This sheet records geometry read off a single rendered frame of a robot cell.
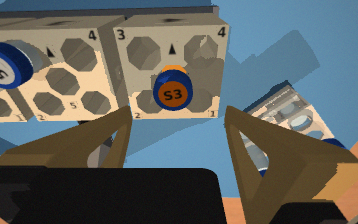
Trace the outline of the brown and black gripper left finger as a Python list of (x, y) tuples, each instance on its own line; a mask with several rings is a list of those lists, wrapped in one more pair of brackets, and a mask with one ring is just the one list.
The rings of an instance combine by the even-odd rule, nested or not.
[(0, 165), (88, 168), (89, 155), (117, 130), (100, 168), (123, 168), (132, 127), (130, 106), (100, 118), (6, 150)]

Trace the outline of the blue flat mat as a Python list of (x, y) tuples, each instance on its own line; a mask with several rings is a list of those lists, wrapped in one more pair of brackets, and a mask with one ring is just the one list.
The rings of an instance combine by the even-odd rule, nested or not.
[[(229, 24), (217, 118), (133, 119), (123, 168), (205, 168), (240, 198), (227, 106), (249, 112), (289, 85), (349, 151), (358, 142), (358, 0), (0, 0), (0, 12), (219, 6)], [(8, 149), (79, 125), (0, 122)]]

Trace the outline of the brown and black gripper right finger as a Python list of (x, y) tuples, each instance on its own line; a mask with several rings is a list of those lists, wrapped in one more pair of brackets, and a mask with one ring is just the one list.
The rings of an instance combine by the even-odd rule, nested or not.
[[(358, 181), (358, 158), (347, 149), (233, 106), (224, 123), (246, 224), (269, 224), (286, 203), (335, 203)], [(267, 155), (263, 178), (239, 131)]]

